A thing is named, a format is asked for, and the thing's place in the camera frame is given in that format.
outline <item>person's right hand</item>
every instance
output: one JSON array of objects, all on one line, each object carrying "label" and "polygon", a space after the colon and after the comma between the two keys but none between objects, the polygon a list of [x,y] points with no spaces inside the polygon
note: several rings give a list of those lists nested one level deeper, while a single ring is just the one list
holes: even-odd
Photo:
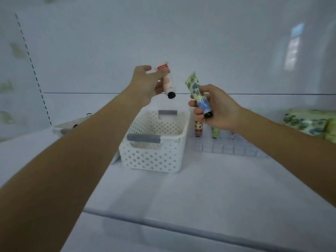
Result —
[{"label": "person's right hand", "polygon": [[213,117],[204,118],[203,110],[197,108],[195,100],[191,100],[189,106],[196,107],[194,109],[196,120],[219,129],[235,131],[243,108],[229,97],[227,93],[214,85],[200,86],[199,89],[202,92],[209,93],[205,94],[205,96],[210,102]]}]

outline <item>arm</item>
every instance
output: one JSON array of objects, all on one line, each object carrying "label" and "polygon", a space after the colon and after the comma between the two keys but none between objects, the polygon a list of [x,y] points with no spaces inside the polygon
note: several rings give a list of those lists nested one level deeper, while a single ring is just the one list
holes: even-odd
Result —
[{"label": "arm", "polygon": [[158,80],[138,66],[131,84],[91,118],[46,148],[0,190],[0,247],[60,251],[133,119]]},{"label": "arm", "polygon": [[280,125],[239,106],[228,94],[213,85],[200,87],[207,95],[214,116],[196,119],[211,126],[237,132],[282,164],[292,174],[336,206],[336,144]]}]

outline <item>person's left arm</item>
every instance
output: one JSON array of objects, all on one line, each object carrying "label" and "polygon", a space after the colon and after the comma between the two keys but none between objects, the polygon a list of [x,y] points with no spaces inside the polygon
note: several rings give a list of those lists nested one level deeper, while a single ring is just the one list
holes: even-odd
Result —
[{"label": "person's left arm", "polygon": [[163,92],[165,69],[134,70],[130,85],[46,148],[0,189],[3,251],[60,251],[143,106]]}]

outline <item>dashed line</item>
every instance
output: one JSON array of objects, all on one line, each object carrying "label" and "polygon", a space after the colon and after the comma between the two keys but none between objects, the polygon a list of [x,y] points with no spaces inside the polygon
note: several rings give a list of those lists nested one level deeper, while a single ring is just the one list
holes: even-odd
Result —
[{"label": "dashed line", "polygon": [[[22,39],[23,39],[24,42],[26,42],[26,39],[25,39],[25,37],[23,36],[23,31],[22,31],[22,29],[21,29],[21,24],[20,24],[20,22],[19,22],[19,18],[18,18],[18,16],[17,16],[17,14],[15,14],[15,17],[16,17],[16,19],[17,19],[17,24],[18,24],[19,27],[20,27],[20,32],[21,32],[21,34],[22,34]],[[35,69],[34,69],[33,61],[32,61],[32,59],[30,58],[30,53],[29,53],[29,50],[28,50],[28,46],[27,46],[26,43],[25,43],[24,45],[26,46],[26,49],[27,49],[27,54],[28,54],[28,56],[29,56],[29,60],[30,60],[30,63],[31,63],[31,67],[33,68],[33,72],[34,72],[34,75],[35,75],[35,79],[36,79],[36,81],[38,81],[37,76],[36,76],[36,72],[35,72]],[[44,98],[43,98],[42,91],[41,91],[41,89],[40,89],[40,84],[37,83],[37,86],[39,87],[39,90],[40,90],[42,99],[44,99]],[[51,121],[50,121],[49,113],[48,113],[47,106],[45,105],[45,101],[44,101],[44,100],[43,100],[43,103],[44,103],[44,108],[45,108],[45,110],[47,111],[47,115],[48,115],[49,123],[50,123],[50,125],[53,125],[53,124],[51,123]]]}]

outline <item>person's right arm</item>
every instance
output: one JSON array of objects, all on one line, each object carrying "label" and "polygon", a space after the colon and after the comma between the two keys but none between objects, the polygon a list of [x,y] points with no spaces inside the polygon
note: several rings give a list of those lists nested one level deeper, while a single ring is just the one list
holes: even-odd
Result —
[{"label": "person's right arm", "polygon": [[[200,89],[210,93],[213,117],[204,119],[202,109],[195,108],[196,120],[240,134],[336,206],[336,144],[247,110],[214,85]],[[189,105],[196,107],[195,101]]]}]

